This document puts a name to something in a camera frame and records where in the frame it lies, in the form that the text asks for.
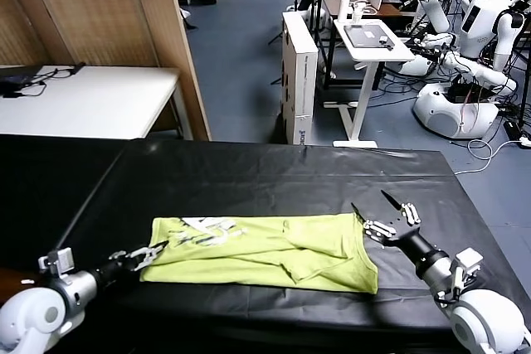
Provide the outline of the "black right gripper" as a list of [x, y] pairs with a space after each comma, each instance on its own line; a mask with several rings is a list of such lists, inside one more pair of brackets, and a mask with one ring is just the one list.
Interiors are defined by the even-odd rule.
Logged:
[[[381, 190], [387, 201], [404, 217], [409, 226], [419, 225], [420, 216], [417, 208], [411, 202], [399, 201], [394, 196]], [[395, 234], [395, 229], [379, 221], [364, 219], [359, 209], [351, 203], [354, 215], [361, 222], [363, 232], [370, 239], [384, 243], [385, 247], [399, 249], [414, 265], [426, 261], [436, 252], [435, 247], [429, 243], [420, 232], [420, 227], [413, 227], [408, 231], [401, 230]]]

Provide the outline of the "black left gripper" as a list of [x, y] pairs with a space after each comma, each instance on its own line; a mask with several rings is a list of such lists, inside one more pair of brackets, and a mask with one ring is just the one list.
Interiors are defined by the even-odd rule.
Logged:
[[150, 266], [168, 245], [163, 240], [152, 246], [145, 246], [131, 252], [120, 250], [110, 255], [109, 260], [91, 270], [98, 286], [109, 286], [127, 273], [139, 271]]

